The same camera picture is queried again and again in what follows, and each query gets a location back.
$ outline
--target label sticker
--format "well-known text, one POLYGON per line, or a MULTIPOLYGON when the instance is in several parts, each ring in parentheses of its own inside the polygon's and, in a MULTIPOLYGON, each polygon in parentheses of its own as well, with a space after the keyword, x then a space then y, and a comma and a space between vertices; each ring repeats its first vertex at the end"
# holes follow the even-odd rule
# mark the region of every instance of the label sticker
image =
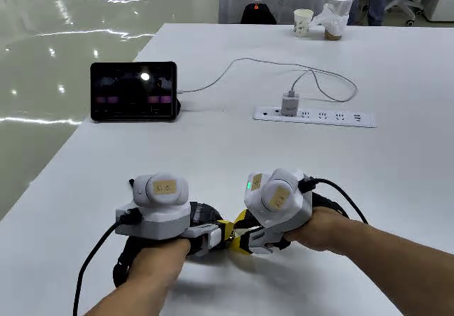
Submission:
POLYGON ((275 194, 272 196, 270 205, 274 208, 281 209, 282 205, 285 203, 285 200, 289 197, 290 192, 283 187, 278 186, 276 188, 275 194))
POLYGON ((153 191, 156 195, 173 194, 177 192, 176 180, 160 180, 153 183, 153 191))
POLYGON ((260 188, 260 183, 262 182, 262 173, 254 175, 253 186, 250 190, 258 190, 260 188))

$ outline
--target black tablet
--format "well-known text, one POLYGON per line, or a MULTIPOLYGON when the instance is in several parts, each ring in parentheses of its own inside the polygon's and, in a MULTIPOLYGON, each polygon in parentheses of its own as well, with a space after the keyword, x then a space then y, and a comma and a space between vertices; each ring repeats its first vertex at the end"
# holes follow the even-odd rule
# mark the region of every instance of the black tablet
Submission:
POLYGON ((172 121, 177 117, 174 62, 96 62, 90 67, 94 121, 172 121))

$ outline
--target charger plug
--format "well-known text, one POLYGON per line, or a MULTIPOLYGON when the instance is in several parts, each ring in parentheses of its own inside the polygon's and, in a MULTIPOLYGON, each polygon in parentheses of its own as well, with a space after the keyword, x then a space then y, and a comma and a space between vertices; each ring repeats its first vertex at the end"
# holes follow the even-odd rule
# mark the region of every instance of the charger plug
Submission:
POLYGON ((299 94, 290 90, 282 96, 281 115, 282 116, 296 116, 298 113, 299 94))

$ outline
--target hand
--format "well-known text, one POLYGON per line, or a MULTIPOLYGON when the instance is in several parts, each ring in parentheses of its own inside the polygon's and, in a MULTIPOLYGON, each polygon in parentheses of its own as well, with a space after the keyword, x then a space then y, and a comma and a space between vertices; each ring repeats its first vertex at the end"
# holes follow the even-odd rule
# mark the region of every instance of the hand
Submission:
POLYGON ((288 241, 298 241, 300 244, 316 251, 336 251, 336 237, 344 227, 352 223, 336 211, 326 207, 315 207, 309 221, 298 229, 285 234, 288 241))
POLYGON ((128 281, 152 278, 166 285, 173 284, 182 270, 190 247, 187 239, 177 239, 142 249, 134 259, 128 281))

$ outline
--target white power strip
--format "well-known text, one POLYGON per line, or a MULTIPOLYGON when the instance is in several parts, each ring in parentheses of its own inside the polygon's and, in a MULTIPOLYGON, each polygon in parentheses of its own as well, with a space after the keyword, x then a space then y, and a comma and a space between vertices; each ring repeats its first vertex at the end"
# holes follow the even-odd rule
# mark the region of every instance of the white power strip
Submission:
POLYGON ((288 117, 281 116, 280 109, 280 107, 256 107, 253 117, 263 121, 361 126, 363 128, 377 127, 375 116, 363 112, 298 109, 298 114, 295 117, 288 117))

